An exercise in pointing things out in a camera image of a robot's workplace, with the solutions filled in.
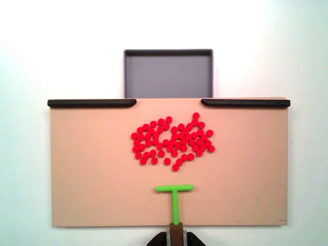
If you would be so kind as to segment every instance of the green t-shaped pusher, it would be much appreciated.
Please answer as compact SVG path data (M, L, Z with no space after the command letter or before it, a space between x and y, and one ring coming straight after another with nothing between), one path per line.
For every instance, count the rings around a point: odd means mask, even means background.
M172 204L173 204L173 224L179 224L179 201L178 191L191 191L194 186L191 184L184 184L180 186L157 186L157 192L172 192Z

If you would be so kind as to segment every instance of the white wall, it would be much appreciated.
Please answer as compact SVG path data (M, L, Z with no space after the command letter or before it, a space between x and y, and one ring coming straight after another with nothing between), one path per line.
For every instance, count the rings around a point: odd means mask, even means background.
M123 97L123 50L156 48L212 48L215 97L292 103L289 225L188 230L207 246L328 245L328 1L292 2L1 1L0 245L145 245L164 230L51 227L47 100Z

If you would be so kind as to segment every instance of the red token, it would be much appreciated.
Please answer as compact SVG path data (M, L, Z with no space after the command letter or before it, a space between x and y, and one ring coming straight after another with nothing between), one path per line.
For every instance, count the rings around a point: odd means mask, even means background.
M164 152L164 150L160 150L160 151L158 151L158 157L162 158L162 157L164 157L164 156L165 156L165 152Z
M194 145L193 146L193 151L198 151L199 150L199 146L198 145Z
M188 156L187 156L186 154L183 154L183 155L181 156L181 159L182 159L183 161L187 161L187 160L188 160Z
M153 120L152 122L150 122L150 126L152 128L156 127L157 126L157 122Z
M159 132L154 132L153 138L159 138Z
M209 151L210 152L214 152L215 151L215 147L213 145L209 146Z
M149 134L154 134L154 132L155 132L154 128L150 127L150 128L148 129L148 133L149 133Z
M168 130L170 128L170 124L164 123L163 128L164 128L164 130Z
M140 145L140 140L139 139L134 140L133 145L134 146L139 146Z
M190 140L192 138L191 134L186 134L186 140Z
M184 128L184 130L182 131L184 134L188 134L189 133L189 129L188 128Z
M178 130L179 130L179 129L178 129L177 127L172 127L172 128L171 128L171 132L172 132L172 133L177 133Z
M138 146L134 146L134 147L132 148L132 151L133 151L134 153L137 153L137 152L139 151L139 147L138 147Z
M154 139L153 139L153 145L157 145L158 143L159 143L158 138L154 138Z
M163 145L164 145L165 147L167 147L169 144L170 144L170 141L168 141L167 139L164 139L164 140L163 140Z
M137 139L138 138L138 133L134 132L131 134L132 139Z
M194 128L194 125L192 123L187 124L187 129L192 130Z
M175 143L175 148L176 148L177 150L181 149L181 146L182 146L181 142L176 142L176 143Z
M140 141L142 141L144 138L145 138L145 136L144 136L142 133L140 133L140 134L138 135L138 139L139 139Z
M163 127L157 127L157 131L159 132L159 133L162 133L163 131L164 131L164 128Z
M146 133L145 140L149 140L151 137L152 137L152 135L150 133Z
M212 137L214 132L212 130L207 130L206 134L208 137Z
M198 119L199 118L199 114L198 113L194 113L193 114L193 117L194 117L194 119Z
M178 156L178 151L177 150L172 150L172 156L177 157Z
M206 145L201 145L200 150L205 151L207 149Z
M148 158L150 157L150 154L149 154L148 151L144 152L143 155L144 155L143 157L144 157L145 159L148 159Z
M149 151L150 156L154 157L156 155L156 150Z
M194 140L194 139L189 140L189 145L190 146L194 146L195 144L196 144L196 140Z
M174 164L174 165L172 166L172 169L173 169L174 172L179 171L179 165L178 165L178 164Z
M153 142L151 142L150 140L146 140L145 144L147 147L150 147L153 144Z
M158 150L161 150L163 149L163 144L159 142L156 147Z
M198 135L201 136L204 134L204 130L203 129L198 129L197 131Z
M197 139L196 143L197 143L198 146L201 146L203 144L203 140Z
M197 119L193 119L193 120L191 121L191 124L192 124L193 126L197 126L197 125L198 125L198 120L197 120Z
M147 159L145 159L145 158L140 159L140 164L141 165L145 165L146 163L147 163Z
M144 132L144 129L142 128L142 127L138 127L138 129L137 129L137 133L143 133Z
M176 133L172 134L172 139L177 140L179 138L179 135Z
M187 145L182 145L182 146L181 146L181 151L182 151L182 152L187 151L187 149L188 149Z
M186 145L188 143L188 140L186 138L181 139L182 145Z
M168 116L168 117L166 117L165 120L166 120L167 123L171 123L172 122L172 117Z
M176 163L180 166L183 164L183 160L179 158L176 160Z
M195 155L193 153L188 154L188 160L193 160L195 159Z
M158 159L157 159L157 157L153 157L152 158L152 164L153 165L156 165L158 163Z
M185 134L184 134L183 132L180 132L180 133L178 134L178 137L179 137L180 139L184 139Z
M165 165L169 165L169 164L171 164L171 159L169 159L169 158L165 158L165 159L164 159L164 164L165 164Z
M198 123L198 127L199 127L199 128L204 128L204 127L205 127L205 123L202 122L202 121L199 122L199 123Z
M148 124L144 124L142 126L142 128L143 128L144 131L147 131L149 129L149 125Z
M140 152L135 153L135 158L136 159L141 159L142 158L142 154Z
M203 155L203 151L202 151L202 150L198 150L198 151L196 152L196 155L197 155L197 156L202 156L202 155Z
M193 133L191 134L191 137L192 137L193 139L198 138L198 133L197 133L197 132L193 132Z
M178 125L178 129L179 129L180 131L183 131L184 128L185 128L184 124L181 123L181 124Z
M201 140L203 140L203 141L206 141L208 138L209 137L207 137L207 135L205 135L205 134L201 136Z
M175 146L175 140L174 139L170 140L170 145Z
M164 125L164 123L165 123L165 120L164 119L161 118L161 119L158 120L158 124L160 126Z
M172 145L167 146L166 148L167 151L172 152L174 150Z
M209 146L211 146L211 145L212 145L212 142L211 142L211 141L209 141L209 140L206 140L206 141L205 141L205 145L206 145L206 147L209 147Z
M140 150L140 151L144 151L145 148L146 148L146 145L144 145L144 144L140 144L140 145L139 145L139 150Z

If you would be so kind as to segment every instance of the cluster of red discs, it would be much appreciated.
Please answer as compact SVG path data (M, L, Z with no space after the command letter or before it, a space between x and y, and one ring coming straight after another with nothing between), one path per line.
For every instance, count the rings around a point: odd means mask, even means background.
M178 156L178 151L183 154L176 159L176 163L172 165L173 171L178 171L179 167L185 161L192 161L197 157L201 157L204 151L214 152L215 147L209 140L213 136L212 130L204 131L205 123L198 121L199 114L193 114L193 120L187 125L179 124L177 127L172 127L171 139L164 139L162 142L159 141L159 136L162 132L170 129L170 123L172 123L172 117L168 116L166 119L159 119L158 121L152 121L150 124L144 124L142 127L137 128L137 132L131 134L133 141L133 152L135 158L140 160L141 165L145 165L148 159L151 159L153 165L158 163L158 158L164 158L167 152L171 153L172 157ZM156 147L150 151L142 152L146 148ZM191 148L195 153L186 153ZM164 159L165 165L171 164L169 157Z

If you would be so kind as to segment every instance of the tan board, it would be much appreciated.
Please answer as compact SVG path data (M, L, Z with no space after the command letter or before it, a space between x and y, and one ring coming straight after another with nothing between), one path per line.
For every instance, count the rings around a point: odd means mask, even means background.
M172 126L186 124L194 112L215 133L214 153L178 172L163 159L139 164L131 139L137 127L166 116L173 117ZM52 108L51 167L55 227L167 226L172 196L155 188L178 184L195 186L179 193L185 226L283 225L288 110L209 108L197 98L138 99L130 108Z

